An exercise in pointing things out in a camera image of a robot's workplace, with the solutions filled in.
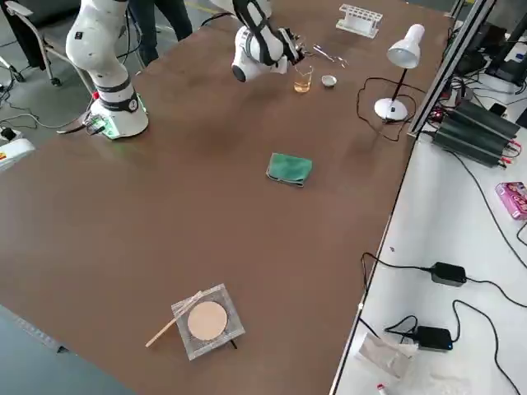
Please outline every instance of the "glass cup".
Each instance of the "glass cup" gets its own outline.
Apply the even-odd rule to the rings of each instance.
[[[313,66],[297,64],[295,66],[295,71],[295,91],[298,93],[309,92],[311,88],[311,77],[313,76]]]

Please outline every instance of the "folded green cloth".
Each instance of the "folded green cloth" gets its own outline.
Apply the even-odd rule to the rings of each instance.
[[[275,181],[303,187],[312,167],[309,159],[273,153],[266,174]]]

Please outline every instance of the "wooden stick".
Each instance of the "wooden stick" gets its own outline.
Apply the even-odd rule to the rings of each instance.
[[[180,309],[176,312],[176,315],[174,316],[174,318],[169,322],[167,323],[158,333],[156,333],[156,335],[150,339],[148,341],[147,344],[145,344],[145,347],[149,347],[151,346],[157,339],[159,339],[161,337],[161,335],[163,333],[165,333],[166,331],[168,331],[168,329],[174,325],[174,323],[180,319],[180,317],[185,314],[185,312],[196,302],[196,300],[198,300],[199,298],[201,298],[202,296],[202,291],[199,291],[196,295],[194,295],[193,297],[189,298],[184,304],[183,306],[180,307]]]
[[[148,341],[148,343],[145,345],[145,347],[151,346],[163,333],[168,331],[168,328],[170,328],[172,325],[174,325],[176,318],[174,317],[169,323],[167,323],[156,335]]]

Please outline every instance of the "brown table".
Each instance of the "brown table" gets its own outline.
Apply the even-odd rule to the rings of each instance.
[[[145,133],[57,137],[3,173],[0,303],[141,394],[327,393],[362,293],[359,257],[380,242],[413,144],[372,132],[355,96],[368,76],[399,77],[385,53],[417,22],[427,32],[407,82],[426,89],[449,25],[355,1],[385,14],[371,40],[335,29],[340,4],[275,2],[277,26],[350,62],[306,60],[309,93],[293,91],[294,72],[236,81],[236,25],[219,21],[136,78]],[[394,86],[368,86],[361,111],[374,120]],[[313,160],[304,188],[265,176],[274,151]],[[220,283],[245,326],[237,351],[189,362],[176,328],[145,348],[171,304]]]

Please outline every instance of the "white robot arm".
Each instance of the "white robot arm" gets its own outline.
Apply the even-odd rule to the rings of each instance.
[[[264,72],[284,73],[288,63],[304,58],[289,30],[274,30],[269,24],[268,0],[227,1],[244,24],[236,34],[232,63],[238,80],[248,81]],[[66,41],[69,59],[90,74],[97,89],[87,123],[111,139],[139,134],[148,125],[128,71],[115,56],[127,6],[127,0],[82,0]]]
[[[304,55],[289,29],[275,30],[269,23],[268,0],[231,0],[236,17],[244,24],[236,34],[232,71],[239,81],[249,81],[264,72],[287,71]]]
[[[126,0],[82,0],[66,40],[69,59],[90,74],[97,89],[88,123],[111,139],[139,134],[148,125],[128,71],[115,55],[127,6]]]

